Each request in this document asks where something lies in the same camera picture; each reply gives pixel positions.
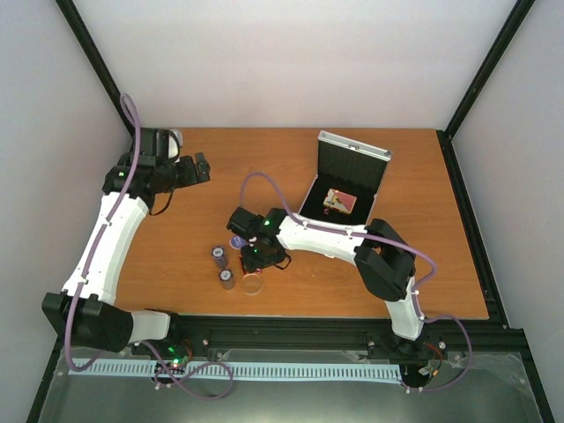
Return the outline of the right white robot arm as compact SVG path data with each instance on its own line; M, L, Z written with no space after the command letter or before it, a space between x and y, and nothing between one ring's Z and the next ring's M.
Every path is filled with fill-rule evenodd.
M415 249L387 222L375 219L368 226L341 225L308 219L298 213L272 208L267 215L242 207L229 218L226 228L241 237L245 271L270 266L284 270L291 251L306 251L353 265L366 289L385 302L391 329L415 341L421 335L421 314L415 286Z

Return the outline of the red playing card deck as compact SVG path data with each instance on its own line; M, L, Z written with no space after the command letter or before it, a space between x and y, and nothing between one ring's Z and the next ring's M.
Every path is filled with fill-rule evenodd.
M357 197L354 195L338 189L329 189L323 200L323 206L325 209L350 215L356 201Z

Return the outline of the purple chip stack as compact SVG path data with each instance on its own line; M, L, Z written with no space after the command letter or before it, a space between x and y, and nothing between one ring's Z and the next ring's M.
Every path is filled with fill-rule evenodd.
M211 249L211 257L219 269L224 270L228 266L228 258L223 246L215 246Z
M224 269L219 272L219 283L225 290L231 290L235 286L234 274L229 269Z

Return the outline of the upper purple chip stack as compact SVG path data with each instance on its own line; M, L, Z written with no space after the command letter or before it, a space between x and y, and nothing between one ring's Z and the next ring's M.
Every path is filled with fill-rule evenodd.
M215 246L211 249L211 257L219 269L224 270L228 266L228 258L223 246Z

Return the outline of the black aluminium frame rail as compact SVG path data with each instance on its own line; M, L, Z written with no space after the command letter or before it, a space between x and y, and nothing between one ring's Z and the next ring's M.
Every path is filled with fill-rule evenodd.
M176 315L171 334L150 344L165 357L193 353L209 360L231 350L362 352L371 360L423 363L455 353L515 353L531 357L523 330L498 321L440 317L425 324L419 338L393 334L386 319L314 319Z

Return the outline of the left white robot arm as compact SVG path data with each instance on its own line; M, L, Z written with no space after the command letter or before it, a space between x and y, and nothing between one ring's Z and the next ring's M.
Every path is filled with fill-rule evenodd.
M77 267L60 293L46 293L41 309L66 348L120 352L151 340L162 353L177 353L183 333L160 310L125 311L115 305L124 260L158 194L208 182L210 165L199 152L175 161L132 166L129 154L106 175L100 212Z

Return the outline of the black red triangular button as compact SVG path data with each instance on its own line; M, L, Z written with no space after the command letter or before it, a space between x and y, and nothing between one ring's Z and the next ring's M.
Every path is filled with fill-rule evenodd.
M244 261L243 261L243 257L239 256L238 258L239 258L239 262L240 262L241 271L243 273L246 273L246 267L245 267L245 264L244 264Z

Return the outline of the clear round dealer button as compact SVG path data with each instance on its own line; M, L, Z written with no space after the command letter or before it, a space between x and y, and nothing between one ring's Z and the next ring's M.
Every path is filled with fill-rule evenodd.
M263 288L263 277L258 273L248 273L241 278L241 289L245 294L258 294Z

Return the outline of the aluminium poker case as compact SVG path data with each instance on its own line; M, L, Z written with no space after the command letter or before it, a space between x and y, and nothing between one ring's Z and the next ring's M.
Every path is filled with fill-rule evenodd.
M342 225L368 222L392 151L322 130L317 137L317 170L299 214L305 218ZM331 211L323 215L329 189L357 197L350 215Z

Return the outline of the left green lit circuit board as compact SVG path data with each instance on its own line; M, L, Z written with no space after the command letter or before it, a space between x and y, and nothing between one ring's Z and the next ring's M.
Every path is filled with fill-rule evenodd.
M188 364L192 361L193 352L188 340L180 343L159 344L162 358L173 375L184 375Z

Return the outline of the lower purple chip stack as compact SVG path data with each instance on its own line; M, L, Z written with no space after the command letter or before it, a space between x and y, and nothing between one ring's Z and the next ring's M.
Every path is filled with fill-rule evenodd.
M225 290L231 290L235 286L234 274L229 269L224 269L219 272L219 283Z

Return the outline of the blue small blind button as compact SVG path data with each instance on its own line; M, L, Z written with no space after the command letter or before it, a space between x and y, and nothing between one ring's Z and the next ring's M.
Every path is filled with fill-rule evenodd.
M229 241L229 245L233 248L233 249L241 249L242 247L244 247L247 244L247 242L241 238L238 235L234 235L230 241Z

